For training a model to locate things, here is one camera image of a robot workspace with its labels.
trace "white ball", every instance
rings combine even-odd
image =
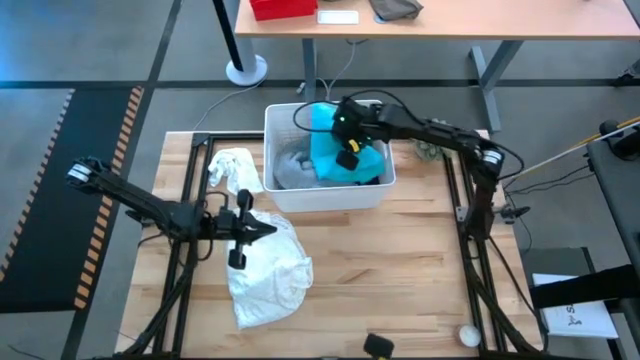
[[[480,345],[480,331],[473,325],[462,325],[458,328],[460,342],[470,348]]]

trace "wooden tabletop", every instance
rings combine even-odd
[[[167,133],[155,195],[180,199],[191,136]],[[460,325],[471,323],[471,315],[444,165],[420,161],[408,142],[392,146],[397,182],[379,207],[283,214],[313,260],[314,284],[293,315],[238,330],[227,287],[226,246],[216,243],[212,257],[195,271],[183,357],[366,357],[362,345],[367,332],[393,340],[396,357],[477,354],[455,337]],[[262,172],[262,142],[220,142],[215,150],[229,147],[248,148]],[[458,183],[462,189],[461,179]],[[226,183],[216,190],[226,191]],[[498,204],[504,202],[501,192],[496,195]],[[207,200],[211,211],[220,205],[215,195]],[[256,196],[255,208],[278,212],[264,193]],[[147,229],[143,236],[157,231]],[[526,289],[511,226],[496,223],[492,234]],[[201,242],[201,254],[207,246]],[[158,309],[169,253],[166,238],[138,250],[117,351],[132,343],[128,337],[137,337]],[[523,335],[539,345],[535,319],[491,249],[489,258],[501,307]],[[488,326],[486,308],[483,315]],[[167,337],[166,346],[171,339]]]
[[[236,34],[251,37],[429,37],[446,39],[640,39],[624,0],[418,0],[415,20],[374,21],[369,0],[318,0],[319,10],[355,10],[357,25],[319,25],[316,16],[256,21],[239,0]]]

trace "gray cloth on desk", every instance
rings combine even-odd
[[[384,21],[415,19],[423,6],[417,0],[369,0],[371,7]]]
[[[285,144],[276,154],[273,177],[279,189],[310,189],[349,186],[350,183],[320,181],[313,168],[310,155],[311,136]]]

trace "teal cloth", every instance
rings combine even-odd
[[[335,106],[311,105],[311,128],[331,130]],[[365,183],[384,173],[384,159],[372,146],[355,154],[359,159],[354,170],[347,170],[336,163],[336,156],[344,150],[331,133],[311,133],[311,161],[319,180]]]

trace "white towel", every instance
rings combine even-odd
[[[227,267],[229,293],[238,328],[267,324],[293,314],[313,284],[313,262],[291,223],[277,214],[251,210],[259,221],[278,228],[244,247],[247,267]],[[228,250],[235,241],[227,242]]]
[[[233,148],[218,151],[209,164],[209,183],[215,187],[223,176],[227,179],[227,189],[234,195],[247,189],[252,194],[264,191],[253,157],[245,148]]]

